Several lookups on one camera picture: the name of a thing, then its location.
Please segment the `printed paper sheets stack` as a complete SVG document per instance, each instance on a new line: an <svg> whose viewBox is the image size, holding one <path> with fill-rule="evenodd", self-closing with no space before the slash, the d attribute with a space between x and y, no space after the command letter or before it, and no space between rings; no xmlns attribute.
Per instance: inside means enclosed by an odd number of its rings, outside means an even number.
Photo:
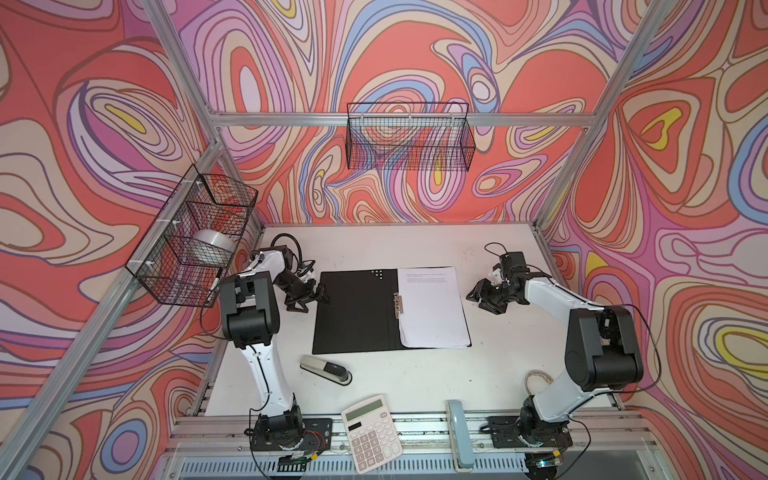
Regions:
<svg viewBox="0 0 768 480"><path fill-rule="evenodd" d="M471 346L454 267L397 270L401 344L409 349Z"/></svg>

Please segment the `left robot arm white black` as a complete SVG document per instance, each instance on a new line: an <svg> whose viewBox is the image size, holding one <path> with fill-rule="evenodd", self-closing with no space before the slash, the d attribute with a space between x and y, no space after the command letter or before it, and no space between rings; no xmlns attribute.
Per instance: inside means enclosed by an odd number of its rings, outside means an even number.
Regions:
<svg viewBox="0 0 768 480"><path fill-rule="evenodd" d="M243 271L218 284L222 337L244 356L261 389L263 399L254 409L258 419L252 429L263 436L304 433L300 407L275 344L281 326L276 292L284 294L289 312L307 313L309 304L326 302L314 265L295 236L279 233L268 247L251 254Z"/></svg>

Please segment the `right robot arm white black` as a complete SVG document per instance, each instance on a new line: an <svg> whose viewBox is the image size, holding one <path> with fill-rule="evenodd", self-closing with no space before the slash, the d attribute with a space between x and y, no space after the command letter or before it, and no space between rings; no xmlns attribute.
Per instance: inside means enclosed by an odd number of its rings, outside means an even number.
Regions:
<svg viewBox="0 0 768 480"><path fill-rule="evenodd" d="M565 370L526 399L517 420L520 434L533 436L562 428L573 412L593 398L642 379L642 352L633 316L625 307L589 301L527 265L498 264L494 274L493 280L479 280L467 299L496 315L511 303L534 305L566 326Z"/></svg>

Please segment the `white marker in basket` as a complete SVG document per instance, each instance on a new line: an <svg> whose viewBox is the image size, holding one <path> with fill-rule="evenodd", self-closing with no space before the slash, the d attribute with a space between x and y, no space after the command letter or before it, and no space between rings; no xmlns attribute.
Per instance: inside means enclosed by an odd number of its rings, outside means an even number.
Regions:
<svg viewBox="0 0 768 480"><path fill-rule="evenodd" d="M221 281L222 272L223 272L222 269L219 269L217 271L216 276L213 278L212 283L208 288L208 291L205 297L206 305L211 305L215 302L216 296L218 295L218 286Z"/></svg>

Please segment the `black grey stapler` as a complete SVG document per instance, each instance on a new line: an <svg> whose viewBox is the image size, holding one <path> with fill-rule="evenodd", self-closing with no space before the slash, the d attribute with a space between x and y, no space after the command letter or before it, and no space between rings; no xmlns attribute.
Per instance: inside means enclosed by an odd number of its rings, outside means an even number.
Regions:
<svg viewBox="0 0 768 480"><path fill-rule="evenodd" d="M346 367L310 355L301 358L300 368L341 386L348 386L353 381L353 375Z"/></svg>

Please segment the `silver tape roll in basket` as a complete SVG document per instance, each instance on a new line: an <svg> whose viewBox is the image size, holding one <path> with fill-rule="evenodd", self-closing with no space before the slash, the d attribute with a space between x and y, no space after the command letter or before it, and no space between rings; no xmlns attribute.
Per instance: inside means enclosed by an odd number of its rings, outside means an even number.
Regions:
<svg viewBox="0 0 768 480"><path fill-rule="evenodd" d="M185 254L192 265L223 268L229 264L235 249L235 242L228 235L203 229L188 241Z"/></svg>

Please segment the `white desk calculator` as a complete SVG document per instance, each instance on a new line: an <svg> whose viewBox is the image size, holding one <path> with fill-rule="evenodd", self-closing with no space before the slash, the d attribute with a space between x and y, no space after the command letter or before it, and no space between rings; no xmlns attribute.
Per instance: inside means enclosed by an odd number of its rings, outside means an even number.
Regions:
<svg viewBox="0 0 768 480"><path fill-rule="evenodd" d="M358 474L383 467L404 453L383 395L375 395L350 406L341 413L341 419Z"/></svg>

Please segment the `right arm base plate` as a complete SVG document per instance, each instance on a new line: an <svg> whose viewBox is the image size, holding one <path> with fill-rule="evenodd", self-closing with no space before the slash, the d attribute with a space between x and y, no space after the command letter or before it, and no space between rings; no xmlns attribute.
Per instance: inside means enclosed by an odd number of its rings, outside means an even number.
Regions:
<svg viewBox="0 0 768 480"><path fill-rule="evenodd" d="M489 416L479 432L491 437L494 448L567 450L573 440L566 423L526 423L517 415Z"/></svg>

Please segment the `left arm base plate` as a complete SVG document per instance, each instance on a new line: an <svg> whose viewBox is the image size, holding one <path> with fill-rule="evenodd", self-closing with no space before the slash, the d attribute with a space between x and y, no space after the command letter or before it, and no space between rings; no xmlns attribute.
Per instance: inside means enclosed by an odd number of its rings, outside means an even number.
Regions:
<svg viewBox="0 0 768 480"><path fill-rule="evenodd" d="M332 444L333 420L331 418L305 419L301 427L268 427L259 421L249 435L252 452L304 452L320 454Z"/></svg>

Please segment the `aluminium frame rail front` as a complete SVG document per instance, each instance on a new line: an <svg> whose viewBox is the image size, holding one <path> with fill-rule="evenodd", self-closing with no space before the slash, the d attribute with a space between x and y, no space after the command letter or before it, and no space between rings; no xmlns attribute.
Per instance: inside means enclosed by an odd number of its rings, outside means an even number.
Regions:
<svg viewBox="0 0 768 480"><path fill-rule="evenodd" d="M524 479L553 467L559 479L671 479L661 445L638 413L587 410L568 430L570 448L496 448L483 431L488 413L468 412L474 463L456 467L446 413L395 417L404 449L397 459L367 473L369 479ZM174 427L157 479L356 479L351 442L341 422L333 425L330 447L304 466L282 466L280 452L250 451L243 416L191 417Z"/></svg>

